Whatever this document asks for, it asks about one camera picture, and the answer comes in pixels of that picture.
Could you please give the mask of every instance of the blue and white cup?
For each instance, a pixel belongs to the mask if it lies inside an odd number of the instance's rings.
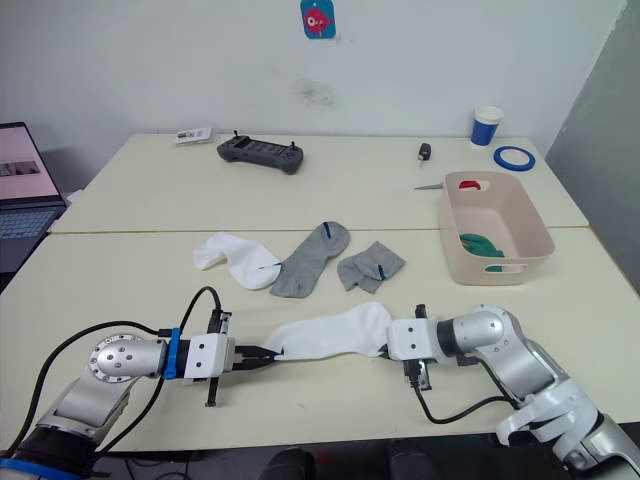
[[[489,145],[502,117],[504,117],[504,112],[498,107],[492,107],[490,105],[476,107],[473,131],[471,132],[471,143],[483,147]]]

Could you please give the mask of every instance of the laptop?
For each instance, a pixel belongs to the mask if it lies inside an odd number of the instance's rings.
[[[64,209],[27,126],[0,124],[0,273],[17,272]]]

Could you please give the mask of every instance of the white table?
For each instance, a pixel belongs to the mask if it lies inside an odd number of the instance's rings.
[[[284,258],[306,232],[244,232]],[[552,229],[557,250],[524,285],[465,287],[446,270],[438,231],[353,232],[356,253],[379,240],[407,260],[376,295],[345,292],[337,260],[306,299],[271,296],[240,287],[220,265],[201,272],[191,263],[207,233],[53,235],[35,252],[0,297],[0,448],[26,412],[37,371],[62,339],[89,325],[135,320],[172,327],[202,285],[218,289],[233,312],[230,333],[241,344],[260,344],[278,325],[346,311],[379,301],[394,318],[412,315],[417,303],[449,317],[486,302],[511,310],[525,333],[584,387],[618,422],[640,420],[640,302],[589,229]],[[210,300],[194,311],[186,335],[203,332]],[[63,353],[46,382],[38,414],[79,376],[96,334]],[[438,415],[458,411],[495,387],[478,367],[434,366],[434,390],[425,396]],[[141,380],[116,434],[146,402],[154,383]],[[205,408],[207,386],[167,382],[145,421],[120,450],[205,449],[334,440],[492,431],[509,414],[487,406],[460,422],[426,421],[405,382],[402,365],[343,355],[330,360],[278,364],[225,375],[219,405]]]
[[[312,230],[336,220],[349,230],[438,228],[441,191],[416,191],[452,171],[506,172],[492,159],[501,145],[529,150],[533,170],[516,174],[547,226],[587,220],[526,138],[489,148],[466,138],[274,137],[304,149],[295,175],[227,163],[213,143],[174,145],[173,135],[134,135],[54,226],[54,232]],[[431,160],[420,166],[422,142]]]

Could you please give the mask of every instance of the black remote controller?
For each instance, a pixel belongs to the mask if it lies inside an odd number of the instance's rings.
[[[218,154],[227,162],[249,162],[266,167],[279,168],[292,175],[298,171],[302,163],[302,149],[291,142],[291,145],[261,142],[247,135],[238,135],[218,145]]]

